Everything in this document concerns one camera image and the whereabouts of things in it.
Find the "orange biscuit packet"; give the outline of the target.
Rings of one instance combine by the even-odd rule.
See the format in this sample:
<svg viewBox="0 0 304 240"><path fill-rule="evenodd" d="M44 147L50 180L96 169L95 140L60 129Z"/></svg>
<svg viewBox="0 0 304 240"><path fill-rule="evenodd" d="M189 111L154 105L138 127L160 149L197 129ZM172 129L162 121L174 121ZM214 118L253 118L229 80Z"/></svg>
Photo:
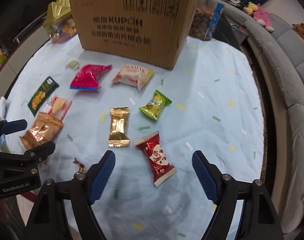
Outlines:
<svg viewBox="0 0 304 240"><path fill-rule="evenodd" d="M63 128L63 122L46 113L39 113L32 127L20 137L26 150L53 141Z"/></svg>

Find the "small red twisted candy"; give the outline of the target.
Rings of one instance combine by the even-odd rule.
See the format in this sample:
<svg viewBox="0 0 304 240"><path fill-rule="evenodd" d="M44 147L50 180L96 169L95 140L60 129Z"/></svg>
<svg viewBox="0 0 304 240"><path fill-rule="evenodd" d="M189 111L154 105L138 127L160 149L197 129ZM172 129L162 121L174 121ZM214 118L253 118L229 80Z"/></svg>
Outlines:
<svg viewBox="0 0 304 240"><path fill-rule="evenodd" d="M74 158L73 163L76 164L78 167L78 171L74 174L74 176L76 176L78 174L85 174L85 166L83 165L83 163L78 161L76 158Z"/></svg>

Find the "red white cracker packet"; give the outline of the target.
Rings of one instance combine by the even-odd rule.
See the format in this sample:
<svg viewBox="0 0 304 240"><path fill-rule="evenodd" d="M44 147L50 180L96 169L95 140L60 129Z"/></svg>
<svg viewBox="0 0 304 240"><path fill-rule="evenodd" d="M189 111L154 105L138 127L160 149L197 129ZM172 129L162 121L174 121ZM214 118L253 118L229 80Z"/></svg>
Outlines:
<svg viewBox="0 0 304 240"><path fill-rule="evenodd" d="M63 120L67 111L70 109L72 100L53 96L44 106L42 112L53 116L59 120Z"/></svg>

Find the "dark green snack bar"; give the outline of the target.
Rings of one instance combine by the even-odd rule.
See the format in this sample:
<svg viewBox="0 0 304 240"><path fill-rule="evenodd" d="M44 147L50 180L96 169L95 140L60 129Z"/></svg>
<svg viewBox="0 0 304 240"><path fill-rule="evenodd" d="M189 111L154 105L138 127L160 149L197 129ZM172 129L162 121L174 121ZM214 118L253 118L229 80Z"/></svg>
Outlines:
<svg viewBox="0 0 304 240"><path fill-rule="evenodd" d="M36 116L43 103L60 85L51 77L48 76L40 85L38 90L33 94L27 106L33 116Z"/></svg>

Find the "gold candy wrapper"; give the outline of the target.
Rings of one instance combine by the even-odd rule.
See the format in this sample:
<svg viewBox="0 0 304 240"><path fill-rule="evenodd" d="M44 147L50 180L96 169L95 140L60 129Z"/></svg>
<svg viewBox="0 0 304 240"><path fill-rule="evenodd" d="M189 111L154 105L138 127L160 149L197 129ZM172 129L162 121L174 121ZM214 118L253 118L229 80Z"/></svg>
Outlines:
<svg viewBox="0 0 304 240"><path fill-rule="evenodd" d="M127 147L130 139L126 135L126 126L130 114L128 107L117 107L109 110L111 125L109 130L109 147Z"/></svg>

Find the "red white snack packet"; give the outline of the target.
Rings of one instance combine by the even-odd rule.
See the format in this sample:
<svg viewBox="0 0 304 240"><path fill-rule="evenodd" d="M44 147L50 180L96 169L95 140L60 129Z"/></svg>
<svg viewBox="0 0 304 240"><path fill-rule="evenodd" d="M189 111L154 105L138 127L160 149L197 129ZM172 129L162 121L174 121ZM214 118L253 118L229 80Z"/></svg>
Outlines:
<svg viewBox="0 0 304 240"><path fill-rule="evenodd" d="M136 140L134 145L145 154L153 172L153 182L156 187L176 173L176 167L168 161L160 145L159 131Z"/></svg>

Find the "magenta snack bag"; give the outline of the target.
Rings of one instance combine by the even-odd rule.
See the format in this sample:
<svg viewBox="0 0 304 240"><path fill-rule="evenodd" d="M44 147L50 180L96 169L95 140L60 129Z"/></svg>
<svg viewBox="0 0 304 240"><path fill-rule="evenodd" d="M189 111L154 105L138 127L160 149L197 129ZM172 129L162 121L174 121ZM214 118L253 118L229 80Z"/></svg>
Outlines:
<svg viewBox="0 0 304 240"><path fill-rule="evenodd" d="M83 66L70 83L70 89L97 91L99 89L98 76L112 69L112 65Z"/></svg>

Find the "small pale green candy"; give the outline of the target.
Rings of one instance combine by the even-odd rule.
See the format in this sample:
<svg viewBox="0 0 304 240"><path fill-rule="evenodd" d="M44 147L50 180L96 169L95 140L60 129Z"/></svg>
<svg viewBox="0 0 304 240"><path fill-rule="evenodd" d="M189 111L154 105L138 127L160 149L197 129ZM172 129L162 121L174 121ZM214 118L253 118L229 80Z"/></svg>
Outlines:
<svg viewBox="0 0 304 240"><path fill-rule="evenodd" d="M66 68L68 69L77 69L79 67L79 62L76 60L72 60L66 64Z"/></svg>

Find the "green yellow candy packet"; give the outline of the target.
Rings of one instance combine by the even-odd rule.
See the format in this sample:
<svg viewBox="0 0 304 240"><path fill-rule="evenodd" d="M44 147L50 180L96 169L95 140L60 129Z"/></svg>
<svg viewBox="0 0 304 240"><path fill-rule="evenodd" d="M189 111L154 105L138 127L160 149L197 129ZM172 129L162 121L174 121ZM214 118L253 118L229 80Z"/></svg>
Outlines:
<svg viewBox="0 0 304 240"><path fill-rule="evenodd" d="M152 99L144 106L139 107L139 111L152 120L157 121L164 107L170 105L171 103L172 100L170 100L170 98L165 96L159 90L155 90Z"/></svg>

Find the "pink white Denman packet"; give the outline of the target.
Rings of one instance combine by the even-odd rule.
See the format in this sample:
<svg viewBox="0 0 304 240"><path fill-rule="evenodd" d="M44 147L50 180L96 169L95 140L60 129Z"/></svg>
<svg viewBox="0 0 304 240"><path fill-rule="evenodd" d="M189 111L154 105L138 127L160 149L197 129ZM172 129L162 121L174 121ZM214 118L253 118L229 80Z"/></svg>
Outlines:
<svg viewBox="0 0 304 240"><path fill-rule="evenodd" d="M116 76L113 77L112 83L122 83L128 86L136 87L139 91L147 85L153 77L154 70L133 64L125 64Z"/></svg>

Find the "gold lid candy jar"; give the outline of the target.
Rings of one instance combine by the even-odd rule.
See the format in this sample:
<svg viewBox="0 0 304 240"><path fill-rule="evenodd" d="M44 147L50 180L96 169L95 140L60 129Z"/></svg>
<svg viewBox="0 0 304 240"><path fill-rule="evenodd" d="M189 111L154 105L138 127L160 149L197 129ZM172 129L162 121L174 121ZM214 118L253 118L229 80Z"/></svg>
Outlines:
<svg viewBox="0 0 304 240"><path fill-rule="evenodd" d="M70 0L56 0L48 5L43 28L53 43L64 43L77 34Z"/></svg>

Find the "grey curved sofa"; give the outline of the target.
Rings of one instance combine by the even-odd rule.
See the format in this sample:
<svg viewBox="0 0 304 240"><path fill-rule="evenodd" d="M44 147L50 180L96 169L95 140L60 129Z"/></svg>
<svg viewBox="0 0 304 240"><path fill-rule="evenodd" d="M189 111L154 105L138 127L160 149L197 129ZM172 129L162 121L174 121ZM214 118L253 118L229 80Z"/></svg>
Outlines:
<svg viewBox="0 0 304 240"><path fill-rule="evenodd" d="M272 100L277 152L272 201L288 234L304 217L304 40L279 16L270 19L271 33L251 18L244 26Z"/></svg>

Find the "brown teddy bear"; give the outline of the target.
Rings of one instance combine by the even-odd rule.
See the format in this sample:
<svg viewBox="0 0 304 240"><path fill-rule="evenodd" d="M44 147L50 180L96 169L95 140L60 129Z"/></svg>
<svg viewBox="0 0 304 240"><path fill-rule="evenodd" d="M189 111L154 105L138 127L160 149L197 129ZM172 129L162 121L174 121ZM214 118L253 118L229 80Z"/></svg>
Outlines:
<svg viewBox="0 0 304 240"><path fill-rule="evenodd" d="M304 40L304 23L292 24L293 30Z"/></svg>

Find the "pink plush toy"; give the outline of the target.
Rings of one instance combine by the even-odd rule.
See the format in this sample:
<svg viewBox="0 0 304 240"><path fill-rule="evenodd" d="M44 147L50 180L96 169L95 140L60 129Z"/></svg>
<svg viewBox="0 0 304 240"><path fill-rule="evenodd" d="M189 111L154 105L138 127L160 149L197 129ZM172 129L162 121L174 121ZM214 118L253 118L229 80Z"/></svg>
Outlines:
<svg viewBox="0 0 304 240"><path fill-rule="evenodd" d="M258 10L253 13L254 20L263 26L268 32L273 32L274 28L269 19L269 13L265 11L260 4L256 5Z"/></svg>

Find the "clear jar of chocolate balls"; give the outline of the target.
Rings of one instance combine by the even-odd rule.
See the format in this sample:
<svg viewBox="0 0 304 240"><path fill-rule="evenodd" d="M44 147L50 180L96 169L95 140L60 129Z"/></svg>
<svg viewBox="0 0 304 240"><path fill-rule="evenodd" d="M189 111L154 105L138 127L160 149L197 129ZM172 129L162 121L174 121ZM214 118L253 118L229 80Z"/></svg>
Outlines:
<svg viewBox="0 0 304 240"><path fill-rule="evenodd" d="M210 40L223 10L224 5L221 2L215 0L199 0L188 35L203 41Z"/></svg>

